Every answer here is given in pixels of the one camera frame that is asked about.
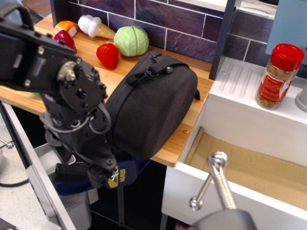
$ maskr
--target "white cabinet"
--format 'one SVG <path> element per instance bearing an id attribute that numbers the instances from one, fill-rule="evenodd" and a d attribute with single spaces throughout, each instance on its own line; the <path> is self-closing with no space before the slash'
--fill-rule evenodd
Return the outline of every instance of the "white cabinet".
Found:
<path id="1" fill-rule="evenodd" d="M 254 102 L 263 72 L 262 67 L 226 59 L 180 162 L 174 168 L 167 168 L 162 203 L 164 214 L 193 224 L 222 209 L 213 184 L 202 199 L 201 210 L 193 211 L 189 207 L 189 200 L 197 196 L 208 176 L 208 173 L 184 164 L 200 127 L 204 128 L 206 134 L 217 139 L 265 154 L 273 160 L 299 164 L 303 169 L 307 167 L 307 114 L 296 108 L 294 103 L 295 96 L 306 81 L 295 79 L 280 109 L 268 111 Z M 307 211 L 253 189 L 232 182 L 229 184 L 237 207 L 252 215 L 258 229 L 307 229 Z M 307 199 L 307 188 L 302 188 L 300 198 L 303 201 Z"/>

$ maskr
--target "red lid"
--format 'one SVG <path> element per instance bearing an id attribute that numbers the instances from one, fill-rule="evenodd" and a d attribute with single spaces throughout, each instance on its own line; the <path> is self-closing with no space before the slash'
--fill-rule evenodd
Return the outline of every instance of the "red lid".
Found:
<path id="1" fill-rule="evenodd" d="M 279 69 L 293 71 L 301 66 L 304 56 L 304 52 L 294 45 L 278 44 L 273 50 L 271 63 Z"/>

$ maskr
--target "irwin label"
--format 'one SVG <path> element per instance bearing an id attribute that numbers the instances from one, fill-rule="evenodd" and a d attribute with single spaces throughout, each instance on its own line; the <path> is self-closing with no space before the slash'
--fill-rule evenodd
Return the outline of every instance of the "irwin label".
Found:
<path id="1" fill-rule="evenodd" d="M 126 181 L 126 169 L 119 170 L 119 182 Z"/>

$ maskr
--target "red toy fruit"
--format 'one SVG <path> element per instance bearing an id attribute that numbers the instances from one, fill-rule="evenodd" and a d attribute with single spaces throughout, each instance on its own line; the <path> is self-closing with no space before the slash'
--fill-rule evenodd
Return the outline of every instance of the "red toy fruit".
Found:
<path id="1" fill-rule="evenodd" d="M 98 47 L 98 59 L 110 69 L 114 69 L 118 62 L 118 48 L 113 43 L 105 43 Z"/>
<path id="2" fill-rule="evenodd" d="M 77 48 L 75 45 L 75 42 L 73 41 L 72 36 L 65 30 L 61 30 L 58 32 L 55 36 L 54 39 L 59 41 L 62 40 L 65 42 L 65 45 L 68 46 L 69 48 L 74 49 L 77 52 Z"/>

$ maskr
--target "jar label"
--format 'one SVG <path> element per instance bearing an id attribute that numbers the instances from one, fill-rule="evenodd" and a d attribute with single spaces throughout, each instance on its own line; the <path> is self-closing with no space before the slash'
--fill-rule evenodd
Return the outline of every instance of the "jar label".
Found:
<path id="1" fill-rule="evenodd" d="M 269 102 L 281 102 L 286 96 L 292 82 L 293 79 L 287 81 L 278 80 L 265 71 L 258 89 L 258 94 Z"/>

